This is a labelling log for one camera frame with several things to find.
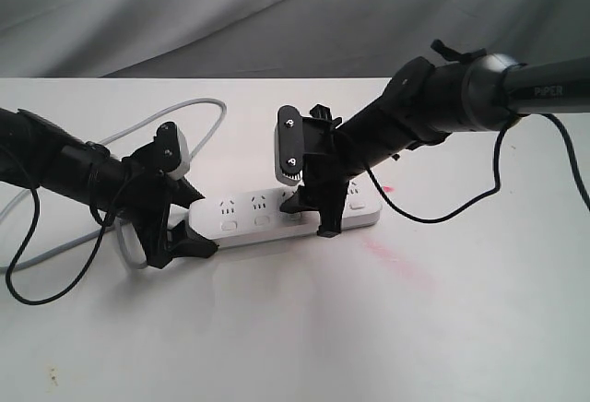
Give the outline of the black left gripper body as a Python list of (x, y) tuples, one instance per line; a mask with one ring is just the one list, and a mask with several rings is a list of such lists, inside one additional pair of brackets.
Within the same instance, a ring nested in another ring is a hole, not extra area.
[(154, 144), (136, 149), (122, 160), (103, 162), (103, 202), (116, 215), (131, 222), (147, 264), (165, 267), (172, 179), (154, 166)]

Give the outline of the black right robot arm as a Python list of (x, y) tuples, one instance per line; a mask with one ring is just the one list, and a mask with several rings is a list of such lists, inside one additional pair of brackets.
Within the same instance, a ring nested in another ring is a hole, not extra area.
[(404, 150), (438, 146), (460, 132), (504, 138), (530, 115), (557, 124), (563, 113), (589, 110), (587, 58), (526, 65), (483, 49), (460, 53), (442, 41), (431, 47), (442, 65), (424, 57), (407, 62), (376, 100), (347, 120), (320, 104), (308, 114), (291, 105), (278, 109), (276, 176), (294, 188), (282, 212), (315, 212), (318, 235), (333, 237), (341, 231), (350, 182)]

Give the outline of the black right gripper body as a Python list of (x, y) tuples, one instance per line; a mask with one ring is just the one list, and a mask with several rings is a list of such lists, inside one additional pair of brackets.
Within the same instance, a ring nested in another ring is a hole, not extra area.
[(339, 129), (342, 118), (316, 104), (302, 118), (303, 185), (299, 194), (303, 204), (331, 204), (345, 201), (350, 181), (362, 173), (359, 151), (350, 136)]

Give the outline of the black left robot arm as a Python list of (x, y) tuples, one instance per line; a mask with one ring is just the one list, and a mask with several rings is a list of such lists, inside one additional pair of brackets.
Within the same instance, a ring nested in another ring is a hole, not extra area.
[(175, 258), (209, 258), (218, 247), (183, 220), (169, 225), (171, 206), (189, 208), (202, 195), (186, 180), (190, 157), (173, 122), (152, 141), (117, 159), (39, 115), (1, 111), (1, 179), (22, 188), (43, 187), (88, 206), (113, 211), (132, 224), (147, 264), (163, 268)]

